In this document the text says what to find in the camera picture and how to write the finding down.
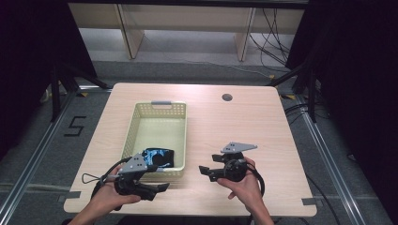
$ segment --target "black backdrop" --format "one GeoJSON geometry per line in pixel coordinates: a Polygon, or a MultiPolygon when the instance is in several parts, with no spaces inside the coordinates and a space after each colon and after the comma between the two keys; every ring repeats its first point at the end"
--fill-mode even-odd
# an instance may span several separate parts
{"type": "MultiPolygon", "coordinates": [[[[311,49],[327,8],[306,11],[287,66],[311,49]]],[[[398,7],[394,1],[345,1],[333,48],[315,68],[321,94],[376,195],[398,224],[398,7]]]]}
{"type": "Polygon", "coordinates": [[[20,141],[57,63],[97,75],[67,3],[0,1],[0,50],[1,159],[20,141]]]}

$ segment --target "basket handle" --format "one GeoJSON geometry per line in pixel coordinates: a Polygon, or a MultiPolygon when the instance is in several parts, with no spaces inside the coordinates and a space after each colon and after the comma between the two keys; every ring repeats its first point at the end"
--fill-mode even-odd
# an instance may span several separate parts
{"type": "Polygon", "coordinates": [[[170,101],[170,100],[153,100],[150,103],[152,105],[171,105],[172,101],[170,101]]]}
{"type": "Polygon", "coordinates": [[[171,109],[172,101],[168,100],[153,100],[150,102],[153,109],[171,109]]]}

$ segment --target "wrist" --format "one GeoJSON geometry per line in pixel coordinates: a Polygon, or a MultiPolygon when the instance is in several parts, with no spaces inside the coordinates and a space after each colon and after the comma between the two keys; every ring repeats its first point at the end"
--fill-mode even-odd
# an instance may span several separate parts
{"type": "Polygon", "coordinates": [[[69,225],[93,225],[99,218],[96,215],[94,205],[89,203],[71,222],[69,225]]]}
{"type": "Polygon", "coordinates": [[[247,207],[248,211],[252,214],[256,225],[273,225],[274,222],[264,205],[263,201],[256,202],[255,204],[247,207]]]}

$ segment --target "light green plastic basket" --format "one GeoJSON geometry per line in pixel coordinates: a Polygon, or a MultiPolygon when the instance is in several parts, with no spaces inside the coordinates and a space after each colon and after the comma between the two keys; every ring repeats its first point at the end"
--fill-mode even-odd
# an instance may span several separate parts
{"type": "Polygon", "coordinates": [[[185,167],[187,105],[180,101],[137,103],[130,121],[122,158],[157,147],[175,151],[174,168],[148,172],[145,177],[179,177],[185,167]]]}

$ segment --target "metal frame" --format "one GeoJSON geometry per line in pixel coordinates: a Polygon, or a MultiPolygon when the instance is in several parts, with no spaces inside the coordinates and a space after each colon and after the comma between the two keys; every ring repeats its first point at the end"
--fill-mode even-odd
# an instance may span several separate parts
{"type": "Polygon", "coordinates": [[[60,112],[58,117],[51,122],[47,128],[46,133],[38,144],[37,149],[33,153],[32,157],[27,162],[21,176],[18,178],[17,182],[14,184],[12,190],[8,194],[7,198],[4,200],[0,208],[0,224],[8,224],[14,213],[18,203],[20,202],[27,185],[32,180],[40,162],[42,161],[47,149],[54,138],[54,134],[59,128],[59,125],[64,119],[65,112],[69,104],[73,101],[76,96],[76,92],[67,93],[67,97],[63,103],[63,110],[60,112]]]}
{"type": "MultiPolygon", "coordinates": [[[[298,96],[298,103],[299,104],[305,103],[303,97],[298,96]]],[[[353,194],[351,193],[351,190],[349,189],[342,174],[340,173],[339,167],[337,166],[333,158],[333,155],[328,149],[328,146],[326,145],[322,137],[322,134],[318,129],[317,124],[313,122],[311,116],[307,113],[306,109],[301,108],[301,110],[304,112],[303,114],[304,121],[307,124],[307,127],[314,138],[314,142],[319,150],[319,154],[322,160],[324,161],[324,164],[329,172],[331,181],[333,182],[333,185],[336,188],[337,193],[339,194],[343,202],[343,206],[348,214],[348,217],[350,218],[352,224],[355,225],[366,224],[363,214],[360,211],[360,208],[357,204],[357,201],[355,200],[353,194]]]]}

